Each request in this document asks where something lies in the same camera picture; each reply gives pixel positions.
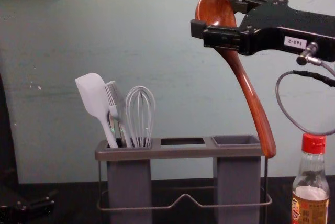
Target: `dark table surface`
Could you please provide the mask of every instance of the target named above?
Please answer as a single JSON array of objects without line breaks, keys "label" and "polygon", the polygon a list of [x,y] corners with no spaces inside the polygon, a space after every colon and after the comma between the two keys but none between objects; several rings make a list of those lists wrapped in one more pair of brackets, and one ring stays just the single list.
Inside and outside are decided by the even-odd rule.
[{"label": "dark table surface", "polygon": [[[289,224],[291,222],[292,177],[269,178],[269,194],[273,203],[268,207],[269,224]],[[335,176],[328,177],[331,188],[329,223],[335,220]],[[153,181],[152,194],[154,205],[171,204],[181,194],[189,193],[201,204],[213,203],[213,180],[167,180]],[[31,221],[31,224],[100,224],[108,223],[108,216],[101,214],[96,207],[98,183],[60,183],[20,185],[19,194],[33,200],[44,197],[50,191],[57,190],[55,208],[50,216]],[[154,211],[153,223],[210,223],[214,224],[213,210],[198,209],[189,199],[183,199],[175,208],[167,211]]]}]

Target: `gray container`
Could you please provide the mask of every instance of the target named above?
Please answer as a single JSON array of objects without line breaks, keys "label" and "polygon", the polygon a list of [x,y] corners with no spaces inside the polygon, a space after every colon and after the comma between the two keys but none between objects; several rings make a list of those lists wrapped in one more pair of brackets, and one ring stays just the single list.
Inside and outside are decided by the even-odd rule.
[{"label": "gray container", "polygon": [[[186,147],[169,146],[179,144]],[[271,203],[269,197],[269,202],[260,204],[262,155],[259,140],[250,135],[153,139],[151,148],[138,149],[109,148],[107,141],[102,141],[95,159],[107,162],[110,208],[102,208],[100,201],[98,208],[110,212],[112,224],[152,224],[153,209],[169,210],[188,197],[199,208],[214,208],[217,224],[258,224],[260,206]],[[151,159],[203,157],[213,157],[214,205],[201,205],[184,194],[170,206],[152,206]]]}]

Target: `red bottle cap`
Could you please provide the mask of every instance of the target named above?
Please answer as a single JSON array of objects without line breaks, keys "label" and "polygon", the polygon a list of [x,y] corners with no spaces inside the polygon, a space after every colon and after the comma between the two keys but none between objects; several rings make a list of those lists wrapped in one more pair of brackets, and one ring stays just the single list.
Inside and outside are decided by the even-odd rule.
[{"label": "red bottle cap", "polygon": [[326,136],[316,136],[309,133],[303,135],[303,148],[306,153],[324,154],[326,149]]}]

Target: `spoon handle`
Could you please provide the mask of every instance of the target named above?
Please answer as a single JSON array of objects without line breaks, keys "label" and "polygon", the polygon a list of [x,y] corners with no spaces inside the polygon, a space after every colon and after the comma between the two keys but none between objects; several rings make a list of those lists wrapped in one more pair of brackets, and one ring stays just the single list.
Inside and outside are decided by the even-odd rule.
[{"label": "spoon handle", "polygon": [[269,121],[267,120],[267,116],[257,96],[257,93],[240,62],[237,52],[218,48],[216,50],[227,61],[238,82],[240,83],[256,126],[264,156],[266,158],[274,157],[276,155],[276,144]]}]

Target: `wooden ladle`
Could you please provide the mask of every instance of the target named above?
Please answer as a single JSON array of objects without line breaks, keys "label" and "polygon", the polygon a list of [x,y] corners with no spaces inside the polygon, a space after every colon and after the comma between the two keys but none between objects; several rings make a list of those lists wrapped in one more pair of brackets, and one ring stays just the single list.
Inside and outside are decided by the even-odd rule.
[{"label": "wooden ladle", "polygon": [[[228,0],[199,0],[195,10],[195,19],[205,21],[207,25],[236,27],[234,11]],[[234,72],[244,96],[248,102],[262,151],[266,158],[276,155],[276,144],[263,106],[253,88],[236,51],[216,48]]]}]

